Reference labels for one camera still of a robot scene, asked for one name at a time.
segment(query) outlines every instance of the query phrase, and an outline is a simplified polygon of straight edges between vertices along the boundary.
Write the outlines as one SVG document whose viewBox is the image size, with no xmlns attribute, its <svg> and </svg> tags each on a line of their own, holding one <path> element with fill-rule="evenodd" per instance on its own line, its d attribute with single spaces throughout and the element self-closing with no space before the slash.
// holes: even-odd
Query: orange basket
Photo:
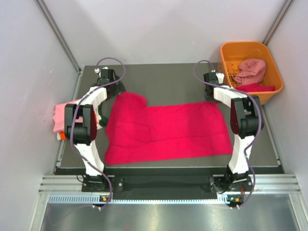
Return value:
<svg viewBox="0 0 308 231">
<path fill-rule="evenodd" d="M 260 42 L 228 42 L 220 48 L 220 61 L 218 71 L 224 73 L 224 84 L 237 87 L 233 80 L 236 74 L 240 73 L 239 65 L 246 59 L 263 59 L 266 63 L 266 72 L 261 86 L 275 86 L 275 91 L 249 92 L 257 95 L 261 104 L 265 104 L 274 94 L 283 88 L 283 81 L 276 67 L 276 64 L 268 48 Z"/>
</svg>

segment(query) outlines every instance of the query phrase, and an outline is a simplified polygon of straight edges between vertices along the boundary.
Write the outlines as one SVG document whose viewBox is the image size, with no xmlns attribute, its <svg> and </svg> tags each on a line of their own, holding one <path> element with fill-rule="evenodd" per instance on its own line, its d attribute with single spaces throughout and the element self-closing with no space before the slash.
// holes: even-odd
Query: pink cloth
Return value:
<svg viewBox="0 0 308 231">
<path fill-rule="evenodd" d="M 239 69 L 241 72 L 233 78 L 239 85 L 259 83 L 264 78 L 266 63 L 262 59 L 246 59 Z"/>
<path fill-rule="evenodd" d="M 64 131 L 64 108 L 68 103 L 57 104 L 54 109 L 54 127 L 53 132 L 59 133 L 60 131 Z M 82 118 L 76 120 L 76 122 L 82 122 Z"/>
<path fill-rule="evenodd" d="M 275 86 L 261 86 L 258 83 L 238 86 L 235 89 L 245 92 L 261 92 L 261 91 L 274 91 Z"/>
<path fill-rule="evenodd" d="M 217 103 L 147 107 L 144 97 L 126 91 L 116 97 L 106 134 L 110 165 L 232 153 Z"/>
</svg>

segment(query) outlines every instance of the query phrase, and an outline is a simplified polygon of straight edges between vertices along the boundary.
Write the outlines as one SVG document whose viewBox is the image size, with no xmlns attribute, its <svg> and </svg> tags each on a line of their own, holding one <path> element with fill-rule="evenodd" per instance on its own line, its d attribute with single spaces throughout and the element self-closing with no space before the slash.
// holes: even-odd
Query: purple cable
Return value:
<svg viewBox="0 0 308 231">
<path fill-rule="evenodd" d="M 246 161 L 247 161 L 247 164 L 248 164 L 249 168 L 251 169 L 254 182 L 253 182 L 253 185 L 252 185 L 252 189 L 251 189 L 249 195 L 247 196 L 246 200 L 239 206 L 239 207 L 242 207 L 242 206 L 244 206 L 244 205 L 246 204 L 246 202 L 250 199 L 250 197 L 251 197 L 251 195 L 252 195 L 252 192 L 254 191 L 255 185 L 256 185 L 256 174 L 255 174 L 255 171 L 254 171 L 254 169 L 252 168 L 252 166 L 250 165 L 250 162 L 249 162 L 249 160 L 248 160 L 248 157 L 247 157 L 247 150 L 248 150 L 248 148 L 250 148 L 252 145 L 254 145 L 254 143 L 255 143 L 255 142 L 257 141 L 257 139 L 259 138 L 260 131 L 261 131 L 261 126 L 262 126 L 262 121 L 261 121 L 261 117 L 260 117 L 261 111 L 260 111 L 260 109 L 259 109 L 259 107 L 258 107 L 258 104 L 256 103 L 256 101 L 254 100 L 254 98 L 253 98 L 250 94 L 248 94 L 248 93 L 246 93 L 246 92 L 243 92 L 243 91 L 240 91 L 240 90 L 222 87 L 222 86 L 219 86 L 219 85 L 216 85 L 216 84 L 212 84 L 212 83 L 208 83 L 208 82 L 205 82 L 205 81 L 201 80 L 201 79 L 197 76 L 197 74 L 196 74 L 196 67 L 197 67 L 200 63 L 202 63 L 202 62 L 208 62 L 209 64 L 211 64 L 211 62 L 208 61 L 208 60 L 200 60 L 199 62 L 197 62 L 197 63 L 194 65 L 193 70 L 192 70 L 192 71 L 193 71 L 192 73 L 193 73 L 193 75 L 196 77 L 197 80 L 199 80 L 200 82 L 202 82 L 202 83 L 204 83 L 204 84 L 207 84 L 207 85 L 209 85 L 209 86 L 215 87 L 215 88 L 226 89 L 226 90 L 230 90 L 230 91 L 234 91 L 234 92 L 237 92 L 237 93 L 244 94 L 244 95 L 246 95 L 249 99 L 251 99 L 252 103 L 254 104 L 255 108 L 257 109 L 258 119 L 259 119 L 257 133 L 256 133 L 256 135 L 255 135 L 254 140 L 244 149 L 244 154 L 245 154 L 245 157 L 246 157 Z"/>
<path fill-rule="evenodd" d="M 74 134 L 75 124 L 76 124 L 76 118 L 77 118 L 78 109 L 79 109 L 81 103 L 82 103 L 85 99 L 87 99 L 91 94 L 93 94 L 95 91 L 97 91 L 98 89 L 107 87 L 107 86 L 109 86 L 109 85 L 112 85 L 112 84 L 115 84 L 115 83 L 121 81 L 121 80 L 123 79 L 123 77 L 125 76 L 125 74 L 126 74 L 126 68 L 125 68 L 124 64 L 123 64 L 120 60 L 118 60 L 118 59 L 116 59 L 116 58 L 112 58 L 112 57 L 106 57 L 106 58 L 101 59 L 101 60 L 96 64 L 96 68 L 98 68 L 98 65 L 100 64 L 101 61 L 104 61 L 104 60 L 106 60 L 106 59 L 112 59 L 112 60 L 115 60 L 115 61 L 119 62 L 119 63 L 122 65 L 122 67 L 123 67 L 123 74 L 122 74 L 122 76 L 121 76 L 118 80 L 115 80 L 115 81 L 113 81 L 113 82 L 111 82 L 111 83 L 106 83 L 106 84 L 104 84 L 104 85 L 101 85 L 101 86 L 97 87 L 96 89 L 90 91 L 87 95 L 85 95 L 84 97 L 81 98 L 81 100 L 79 101 L 79 103 L 77 104 L 76 109 L 75 109 L 75 113 L 74 113 L 74 116 L 73 116 L 73 123 L 72 123 L 71 135 L 70 135 L 70 144 L 71 144 L 72 149 L 73 149 L 84 161 L 86 161 L 90 167 L 92 167 L 94 170 L 96 170 L 97 172 L 99 172 L 100 174 L 102 174 L 102 175 L 105 177 L 105 179 L 108 181 L 108 184 L 109 184 L 109 197 L 108 197 L 108 200 L 106 201 L 106 203 L 102 206 L 102 209 L 104 209 L 104 208 L 109 204 L 109 202 L 111 201 L 111 197 L 112 197 L 112 185 L 111 185 L 111 181 L 110 181 L 109 178 L 106 176 L 106 174 L 104 174 L 102 171 L 100 171 L 97 167 L 95 167 L 93 164 L 91 164 L 91 163 L 87 160 L 87 158 L 85 158 L 84 156 L 82 156 L 82 155 L 80 154 L 80 152 L 78 151 L 78 149 L 74 146 L 74 143 L 73 143 L 73 134 Z M 50 224 L 53 225 L 53 226 L 58 225 L 60 222 L 62 222 L 65 218 L 67 218 L 69 215 L 71 215 L 71 214 L 74 213 L 75 211 L 79 210 L 80 208 L 89 207 L 89 206 L 92 206 L 92 205 L 82 205 L 82 206 L 80 206 L 80 207 L 75 208 L 74 210 L 72 210 L 72 211 L 69 212 L 68 214 L 66 214 L 66 215 L 65 215 L 62 219 L 60 219 L 58 222 L 51 224 L 50 219 L 49 219 L 49 222 L 50 222 Z"/>
</svg>

